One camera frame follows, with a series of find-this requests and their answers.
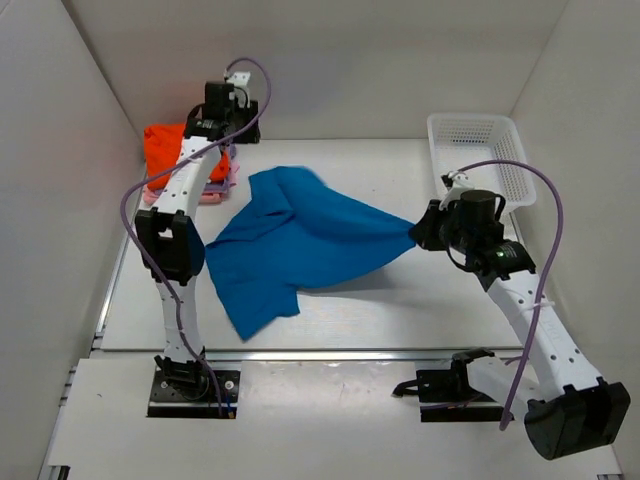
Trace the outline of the blue t shirt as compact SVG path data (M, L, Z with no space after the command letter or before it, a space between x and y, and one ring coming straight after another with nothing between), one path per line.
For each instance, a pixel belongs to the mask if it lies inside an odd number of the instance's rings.
M249 187L249 202L205 248L217 296L244 341L299 314L299 290L367 275L416 245L409 221L329 188L308 168L261 171Z

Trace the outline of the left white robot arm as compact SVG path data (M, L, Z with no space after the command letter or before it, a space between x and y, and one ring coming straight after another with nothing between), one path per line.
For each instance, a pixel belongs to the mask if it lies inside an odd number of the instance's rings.
M203 103L182 130L176 169L151 208L134 219L143 263L162 304L166 346L155 361L164 381L189 401L220 400L198 331L195 286L205 247L193 218L211 174L230 160L232 144L259 142L258 112L248 73L206 83Z

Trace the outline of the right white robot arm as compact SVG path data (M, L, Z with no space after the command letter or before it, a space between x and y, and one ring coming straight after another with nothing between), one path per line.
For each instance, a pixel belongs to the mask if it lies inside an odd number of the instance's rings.
M504 235L505 199L469 190L450 203L433 199L409 231L427 251L458 252L459 269L479 280L523 344L521 360L535 380L515 373L486 348L453 355L444 380L431 391L457 401L483 394L523 423L535 450L554 460L612 444L631 398L620 382L609 383L580 352L542 293L541 278L526 248Z

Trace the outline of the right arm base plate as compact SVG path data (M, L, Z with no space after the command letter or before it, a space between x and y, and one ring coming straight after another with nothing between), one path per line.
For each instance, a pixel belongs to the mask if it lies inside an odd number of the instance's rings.
M476 348L454 353L446 369L418 368L415 377L397 384L394 398L416 397L422 423L498 422L503 407L472 388L467 367L479 359L495 359L495 353Z

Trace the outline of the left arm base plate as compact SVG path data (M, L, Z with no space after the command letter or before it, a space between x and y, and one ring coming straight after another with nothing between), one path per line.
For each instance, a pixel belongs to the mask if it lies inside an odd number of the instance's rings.
M214 369L217 383L195 361L173 362L154 357L147 416L174 419L224 419L237 417L241 385L239 369Z

